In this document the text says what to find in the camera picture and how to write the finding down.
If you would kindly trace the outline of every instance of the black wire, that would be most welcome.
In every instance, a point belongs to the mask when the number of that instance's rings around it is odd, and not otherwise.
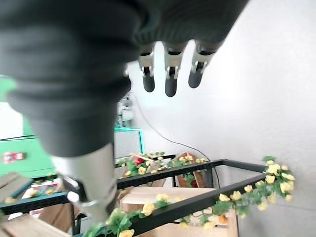
[[[163,136],[160,132],[158,132],[158,131],[150,124],[150,122],[147,120],[147,118],[145,117],[145,115],[144,115],[142,109],[140,108],[139,101],[138,101],[138,98],[136,97],[136,95],[135,95],[133,92],[129,92],[129,94],[132,94],[132,95],[134,96],[135,101],[136,101],[136,105],[137,105],[137,107],[138,107],[138,109],[139,109],[139,112],[140,112],[141,116],[142,116],[143,119],[145,120],[145,122],[146,122],[146,123],[149,125],[149,127],[150,127],[153,131],[155,131],[160,137],[162,137],[163,139],[167,140],[168,142],[171,142],[171,143],[174,143],[174,144],[178,144],[178,145],[181,145],[181,146],[190,148],[190,149],[192,149],[192,150],[194,150],[194,151],[197,151],[197,152],[199,152],[200,154],[202,154],[207,160],[211,161],[211,160],[207,157],[207,155],[205,155],[205,154],[204,154],[203,152],[201,152],[200,150],[198,150],[198,149],[196,149],[196,148],[194,148],[194,147],[190,147],[190,146],[185,145],[185,144],[180,143],[180,142],[172,141],[172,140],[166,138],[165,136]],[[220,186],[220,183],[219,183],[219,177],[218,177],[217,170],[216,170],[216,168],[213,166],[213,164],[211,164],[211,165],[212,165],[212,168],[214,168],[214,171],[215,171],[215,174],[216,174],[216,179],[217,179],[217,183],[218,183],[218,188],[220,188],[221,186]]]
[[[2,138],[0,139],[0,142],[3,142],[3,141],[10,141],[10,140],[22,140],[22,138],[26,138],[26,137],[34,137],[36,138],[35,135],[25,135],[25,136],[19,136],[19,137],[9,137],[9,138]]]

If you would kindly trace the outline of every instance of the black metal frame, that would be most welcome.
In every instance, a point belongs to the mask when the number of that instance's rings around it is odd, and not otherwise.
[[[146,184],[151,181],[164,179],[167,177],[175,177],[177,175],[186,174],[189,172],[197,171],[197,170],[212,170],[212,168],[220,165],[226,165],[230,167],[251,170],[255,172],[263,172],[265,170],[264,165],[258,164],[250,164],[235,160],[228,159],[219,159],[215,161],[208,161],[205,163],[199,164],[190,164],[185,166],[180,166],[172,169],[167,169],[164,171],[160,171],[155,174],[145,174],[142,176],[133,176],[123,179],[118,179],[118,189],[124,189],[131,186],[139,186],[141,184]],[[176,219],[187,216],[191,213],[206,209],[215,204],[216,200],[219,198],[219,194],[230,195],[233,191],[240,191],[244,193],[244,186],[252,185],[254,186],[256,182],[263,180],[265,178],[265,174],[260,174],[253,178],[243,180],[238,183],[234,183],[205,194],[192,197],[186,199],[184,201],[180,201],[174,204],[171,204],[167,207],[160,208],[155,210],[152,215],[147,218],[144,218],[137,223],[133,224],[131,227],[135,230],[135,235],[142,234],[149,230],[152,230],[161,225],[173,222]],[[36,198],[27,198],[18,200],[16,203],[12,204],[0,204],[0,209],[8,215],[16,212],[28,213],[30,210],[35,210],[39,208],[43,208],[46,206],[56,205],[60,203],[68,203],[66,193],[53,194],[50,196],[44,197],[36,197]],[[75,219],[72,215],[72,229],[73,234],[79,233],[80,228],[80,220],[77,222],[77,226],[75,225]]]

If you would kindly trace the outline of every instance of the black fingertip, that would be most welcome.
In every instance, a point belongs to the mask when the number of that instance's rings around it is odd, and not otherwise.
[[[191,71],[189,76],[189,86],[191,88],[197,88],[201,83],[202,76],[203,74],[200,72],[193,73]]]

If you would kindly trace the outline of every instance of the robotic hand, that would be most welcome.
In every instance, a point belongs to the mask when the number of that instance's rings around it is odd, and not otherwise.
[[[126,63],[137,60],[144,88],[154,81],[154,43],[165,46],[165,92],[176,93],[187,41],[194,39],[189,85],[196,88],[247,0],[4,0],[0,73],[15,79],[7,95],[68,190],[97,221],[115,205],[114,123],[130,90]]]

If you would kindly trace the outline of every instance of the green panel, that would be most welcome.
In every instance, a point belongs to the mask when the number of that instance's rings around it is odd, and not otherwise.
[[[6,102],[5,94],[15,87],[13,80],[0,76],[0,102]]]
[[[0,142],[0,156],[5,152],[24,152],[26,159],[11,164],[0,162],[0,175],[10,171],[20,172],[28,177],[46,176],[55,173],[50,156],[42,149],[38,139]]]

